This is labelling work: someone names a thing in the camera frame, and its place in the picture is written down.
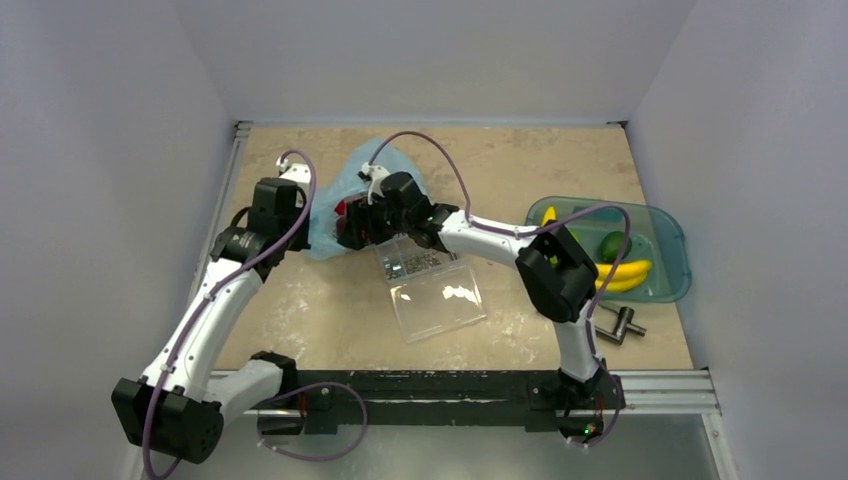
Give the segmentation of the red fake fruit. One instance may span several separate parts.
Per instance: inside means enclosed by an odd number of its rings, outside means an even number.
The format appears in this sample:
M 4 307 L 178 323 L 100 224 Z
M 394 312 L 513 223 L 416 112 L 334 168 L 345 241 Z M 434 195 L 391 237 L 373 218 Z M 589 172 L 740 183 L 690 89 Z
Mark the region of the red fake fruit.
M 336 214 L 335 220 L 335 237 L 340 238 L 344 235 L 347 224 L 347 207 L 349 201 L 347 199 L 340 200 L 334 208 Z

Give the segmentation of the light blue plastic bag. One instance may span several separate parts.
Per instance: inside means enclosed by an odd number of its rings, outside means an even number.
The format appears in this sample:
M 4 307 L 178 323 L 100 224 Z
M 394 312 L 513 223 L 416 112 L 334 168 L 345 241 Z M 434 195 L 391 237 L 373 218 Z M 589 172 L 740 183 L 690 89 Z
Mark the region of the light blue plastic bag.
M 311 259 L 324 261 L 356 253 L 356 250 L 346 248 L 337 242 L 335 231 L 338 215 L 335 213 L 335 208 L 346 197 L 364 194 L 367 191 L 368 185 L 358 177 L 358 172 L 382 142 L 383 138 L 374 137 L 358 146 L 347 157 L 342 170 L 334 181 L 328 186 L 319 187 L 316 190 L 310 211 L 310 249 L 306 251 Z M 386 168 L 389 172 L 409 172 L 418 183 L 421 191 L 425 194 L 429 193 L 421 171 L 411 158 L 394 146 L 384 147 L 377 157 L 376 164 Z

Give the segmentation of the yellow fake squash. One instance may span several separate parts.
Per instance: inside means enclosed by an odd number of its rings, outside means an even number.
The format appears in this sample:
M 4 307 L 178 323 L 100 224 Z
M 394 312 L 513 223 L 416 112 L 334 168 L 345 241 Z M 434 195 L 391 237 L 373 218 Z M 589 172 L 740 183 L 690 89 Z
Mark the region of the yellow fake squash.
M 556 209 L 553 206 L 549 206 L 545 210 L 545 212 L 542 216 L 540 226 L 545 227 L 545 226 L 551 225 L 551 224 L 556 222 L 557 218 L 558 218 L 558 216 L 557 216 Z

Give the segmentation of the yellow fake banana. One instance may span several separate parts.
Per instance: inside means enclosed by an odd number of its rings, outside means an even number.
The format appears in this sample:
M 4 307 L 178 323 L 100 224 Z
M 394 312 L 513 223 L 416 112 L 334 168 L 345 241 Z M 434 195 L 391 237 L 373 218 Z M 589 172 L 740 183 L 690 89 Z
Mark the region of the yellow fake banana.
M 653 268 L 650 260 L 637 260 L 620 264 L 612 271 L 612 264 L 597 264 L 598 277 L 595 288 L 600 289 L 608 281 L 607 292 L 625 293 L 642 285 Z

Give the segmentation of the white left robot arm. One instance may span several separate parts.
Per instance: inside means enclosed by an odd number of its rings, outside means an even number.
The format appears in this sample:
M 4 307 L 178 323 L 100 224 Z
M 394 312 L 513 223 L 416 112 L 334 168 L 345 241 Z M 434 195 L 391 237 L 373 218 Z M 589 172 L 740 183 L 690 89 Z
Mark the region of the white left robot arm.
M 251 205 L 217 236 L 203 281 L 165 347 L 136 380 L 121 379 L 111 401 L 131 444 L 199 464 L 224 427 L 266 401 L 284 409 L 298 382 L 291 359 L 260 352 L 236 373 L 214 380 L 215 362 L 233 326 L 289 251 L 308 248 L 315 183 L 305 173 L 261 179 Z

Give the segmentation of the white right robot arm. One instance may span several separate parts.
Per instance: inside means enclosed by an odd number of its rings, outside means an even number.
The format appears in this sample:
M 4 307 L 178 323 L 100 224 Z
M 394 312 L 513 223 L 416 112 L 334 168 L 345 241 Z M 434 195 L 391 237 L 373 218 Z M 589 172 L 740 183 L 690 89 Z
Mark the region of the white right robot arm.
M 535 310 L 553 324 L 564 399 L 584 407 L 607 380 L 608 403 L 622 407 L 623 389 L 599 351 L 592 319 L 599 271 L 566 227 L 485 225 L 455 205 L 431 201 L 407 172 L 362 178 L 366 192 L 332 203 L 339 244 L 362 250 L 404 235 L 423 249 L 514 268 Z

